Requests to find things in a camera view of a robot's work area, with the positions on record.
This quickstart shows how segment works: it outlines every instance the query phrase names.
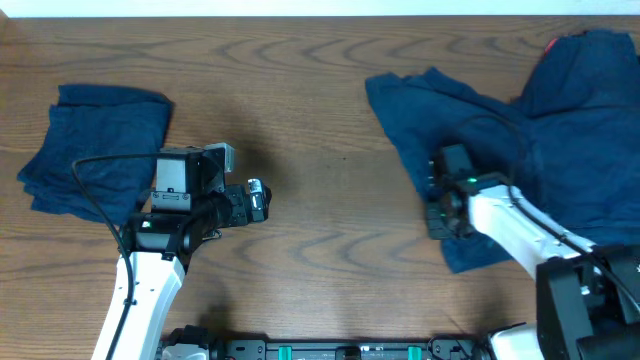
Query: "wooden table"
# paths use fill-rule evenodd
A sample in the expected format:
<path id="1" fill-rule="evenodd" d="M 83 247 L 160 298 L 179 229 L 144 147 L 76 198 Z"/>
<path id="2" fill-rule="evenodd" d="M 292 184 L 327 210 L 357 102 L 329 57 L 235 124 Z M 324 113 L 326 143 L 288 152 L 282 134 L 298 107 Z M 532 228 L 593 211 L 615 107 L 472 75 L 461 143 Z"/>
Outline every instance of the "wooden table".
<path id="1" fill-rule="evenodd" d="M 507 100 L 556 36 L 637 18 L 13 20 L 0 46 L 0 359 L 89 358 L 109 306 L 106 227 L 29 209 L 16 181 L 58 84 L 119 84 L 176 104 L 166 144 L 226 141 L 232 182 L 273 189 L 270 220 L 194 255 L 165 331 L 427 337 L 535 319 L 514 263 L 452 275 L 430 241 L 364 80 L 429 66 Z"/>

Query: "green strip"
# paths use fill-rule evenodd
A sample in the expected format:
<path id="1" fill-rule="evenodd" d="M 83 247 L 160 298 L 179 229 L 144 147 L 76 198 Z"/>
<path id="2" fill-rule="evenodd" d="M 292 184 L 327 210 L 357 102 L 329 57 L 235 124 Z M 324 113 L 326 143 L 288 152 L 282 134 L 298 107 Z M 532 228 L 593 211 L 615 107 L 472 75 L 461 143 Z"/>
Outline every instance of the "green strip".
<path id="1" fill-rule="evenodd" d="M 278 360 L 293 360 L 293 350 L 291 346 L 280 346 L 278 349 Z"/>
<path id="2" fill-rule="evenodd" d="M 409 360 L 422 360 L 422 348 L 409 346 Z"/>

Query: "blue cloth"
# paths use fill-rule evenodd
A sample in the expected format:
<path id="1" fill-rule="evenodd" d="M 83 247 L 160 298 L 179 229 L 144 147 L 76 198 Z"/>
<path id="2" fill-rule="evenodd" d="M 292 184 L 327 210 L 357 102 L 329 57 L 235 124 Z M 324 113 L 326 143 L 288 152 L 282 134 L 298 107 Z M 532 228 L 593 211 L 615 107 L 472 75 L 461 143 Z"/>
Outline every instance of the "blue cloth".
<path id="1" fill-rule="evenodd" d="M 462 143 L 479 169 L 508 173 L 518 158 L 513 134 L 490 118 L 463 124 L 497 114 L 523 134 L 515 180 L 529 201 L 599 244 L 640 243 L 640 64 L 628 35 L 558 39 L 511 104 L 436 69 L 373 77 L 366 90 L 425 201 L 436 200 L 428 162 L 444 145 Z M 442 252 L 453 272 L 510 258 L 479 233 L 442 241 Z"/>
<path id="2" fill-rule="evenodd" d="M 164 141 L 172 104 L 162 95 L 133 88 L 62 85 L 49 109 L 49 130 L 18 180 L 33 195 L 31 208 L 102 221 L 71 175 L 74 160 L 115 154 L 157 152 Z M 151 185 L 154 159 L 86 163 L 78 175 L 115 224 L 127 221 L 138 194 Z"/>

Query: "folded cloth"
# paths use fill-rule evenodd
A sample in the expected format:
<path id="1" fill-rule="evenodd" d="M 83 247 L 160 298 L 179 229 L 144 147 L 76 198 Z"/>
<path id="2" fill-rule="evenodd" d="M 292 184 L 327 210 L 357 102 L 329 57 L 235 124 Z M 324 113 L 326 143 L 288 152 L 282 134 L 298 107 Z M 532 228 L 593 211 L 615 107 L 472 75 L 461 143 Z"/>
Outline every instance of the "folded cloth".
<path id="1" fill-rule="evenodd" d="M 62 85 L 58 90 L 44 144 L 18 180 L 34 196 L 33 210 L 102 221 L 73 180 L 71 163 L 93 156 L 157 152 L 172 104 L 162 95 L 126 87 Z M 78 166 L 78 175 L 109 218 L 123 224 L 138 194 L 151 185 L 155 163 L 151 158 L 92 162 Z"/>
<path id="2" fill-rule="evenodd" d="M 436 69 L 367 79 L 369 102 L 425 201 L 429 159 L 464 144 L 474 165 L 508 174 L 529 201 L 596 243 L 640 243 L 640 64 L 630 37 L 608 31 L 558 39 L 511 104 L 477 94 Z M 506 118 L 524 138 L 518 142 Z M 509 255 L 487 236 L 442 241 L 453 272 Z"/>

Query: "white wall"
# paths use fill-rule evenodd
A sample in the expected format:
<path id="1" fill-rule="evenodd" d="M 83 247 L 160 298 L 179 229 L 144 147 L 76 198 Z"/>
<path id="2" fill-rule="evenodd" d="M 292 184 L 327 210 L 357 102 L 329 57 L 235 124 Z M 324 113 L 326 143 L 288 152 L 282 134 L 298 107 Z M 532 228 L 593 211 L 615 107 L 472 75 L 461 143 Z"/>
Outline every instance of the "white wall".
<path id="1" fill-rule="evenodd" d="M 0 0 L 9 17 L 640 14 L 640 0 Z"/>

